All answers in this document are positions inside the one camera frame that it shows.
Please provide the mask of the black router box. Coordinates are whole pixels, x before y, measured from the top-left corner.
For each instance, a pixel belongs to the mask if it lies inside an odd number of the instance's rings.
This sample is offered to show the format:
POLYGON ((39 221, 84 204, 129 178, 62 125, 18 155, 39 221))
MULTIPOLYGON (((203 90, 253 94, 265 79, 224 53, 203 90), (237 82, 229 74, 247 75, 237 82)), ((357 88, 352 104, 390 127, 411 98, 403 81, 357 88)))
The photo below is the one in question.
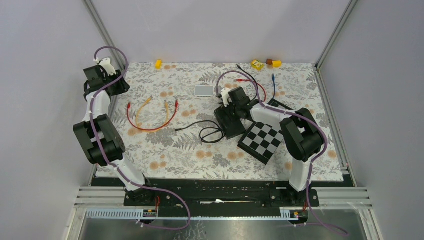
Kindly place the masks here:
POLYGON ((215 111, 214 115, 227 140, 243 135, 246 132, 242 121, 236 116, 218 111, 215 111))

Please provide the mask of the white network switch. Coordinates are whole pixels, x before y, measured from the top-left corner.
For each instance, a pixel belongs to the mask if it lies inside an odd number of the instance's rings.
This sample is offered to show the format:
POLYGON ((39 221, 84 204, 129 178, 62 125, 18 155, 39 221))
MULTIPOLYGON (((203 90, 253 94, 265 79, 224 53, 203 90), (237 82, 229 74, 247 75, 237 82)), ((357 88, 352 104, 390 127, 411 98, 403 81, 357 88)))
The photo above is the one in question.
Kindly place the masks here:
POLYGON ((214 95, 214 87, 211 85, 196 85, 194 88, 194 96, 196 97, 212 97, 214 95))

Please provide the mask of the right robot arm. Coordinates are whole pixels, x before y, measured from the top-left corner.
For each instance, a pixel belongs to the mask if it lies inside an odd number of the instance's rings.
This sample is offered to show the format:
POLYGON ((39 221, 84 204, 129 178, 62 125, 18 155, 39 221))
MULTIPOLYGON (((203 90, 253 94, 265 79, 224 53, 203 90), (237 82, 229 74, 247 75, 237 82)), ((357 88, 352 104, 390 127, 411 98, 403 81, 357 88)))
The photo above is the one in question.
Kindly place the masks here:
POLYGON ((287 191, 287 201, 293 206, 301 205, 306 199, 305 190, 310 185, 312 163, 318 157, 322 146, 327 145, 324 132, 315 122, 310 111, 302 108, 289 111, 250 99, 242 87, 223 88, 217 92, 222 104, 214 115, 229 140, 245 133, 242 120, 261 123, 282 134, 285 146, 294 162, 287 191))

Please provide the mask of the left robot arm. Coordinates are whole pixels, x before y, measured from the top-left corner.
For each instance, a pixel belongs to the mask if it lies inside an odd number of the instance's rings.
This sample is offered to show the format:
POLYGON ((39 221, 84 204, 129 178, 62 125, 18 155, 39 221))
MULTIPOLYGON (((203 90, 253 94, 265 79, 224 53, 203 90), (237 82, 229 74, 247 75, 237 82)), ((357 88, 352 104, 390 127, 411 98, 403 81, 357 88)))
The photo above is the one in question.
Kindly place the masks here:
POLYGON ((86 114, 73 132, 88 161, 113 171, 128 192, 136 192, 136 199, 144 206, 152 204, 155 192, 146 187, 146 177, 125 158, 126 147, 108 116, 112 97, 129 91, 130 86, 120 70, 112 66, 95 65, 84 69, 84 98, 86 114))

